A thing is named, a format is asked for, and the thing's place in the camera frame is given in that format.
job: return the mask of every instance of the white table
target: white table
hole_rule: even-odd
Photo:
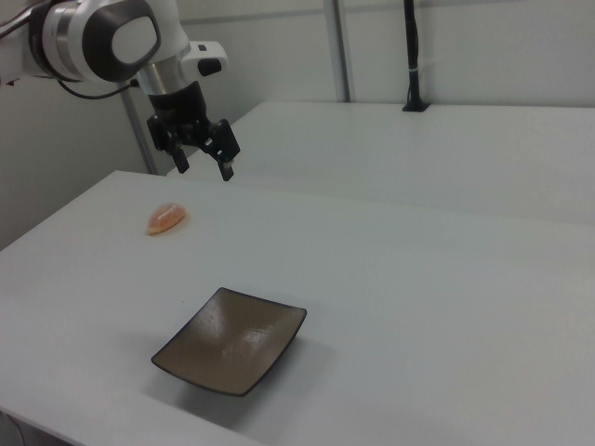
[[[0,410],[85,445],[590,445],[593,112],[263,104],[229,184],[113,174],[0,253]],[[150,362],[220,286],[309,310],[243,399]]]
[[[169,200],[191,218],[159,238]],[[595,438],[595,227],[115,173],[0,253],[0,409],[85,445]],[[307,308],[247,397],[150,358],[220,286]]]
[[[236,185],[595,223],[595,109],[264,103],[233,125]],[[198,152],[171,177],[221,181]]]

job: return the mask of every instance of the dark square plate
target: dark square plate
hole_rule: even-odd
[[[188,383],[242,397],[279,360],[306,314],[219,288],[152,363]]]

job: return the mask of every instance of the white wall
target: white wall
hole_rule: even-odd
[[[230,59],[227,71],[201,80],[212,121],[233,123],[266,100],[344,99],[330,2],[180,0],[179,6],[191,40],[218,41]],[[144,124],[151,104],[140,91],[133,96]],[[153,154],[161,174],[174,167],[166,155]]]
[[[0,135],[0,249],[112,171],[146,171],[119,98],[84,101],[46,79],[0,87]]]
[[[443,104],[595,106],[592,0],[422,0],[423,96]],[[345,0],[355,99],[404,102],[402,0]]]

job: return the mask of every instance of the orange object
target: orange object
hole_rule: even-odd
[[[151,214],[147,225],[147,234],[157,235],[170,230],[186,216],[186,209],[181,204],[166,203]]]

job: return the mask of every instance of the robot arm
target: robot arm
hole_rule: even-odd
[[[190,42],[176,0],[44,0],[0,27],[0,85],[22,75],[62,82],[125,82],[136,76],[155,109],[148,125],[180,173],[181,145],[199,147],[227,181],[240,149],[226,120],[211,123],[199,79],[227,67],[216,42]]]

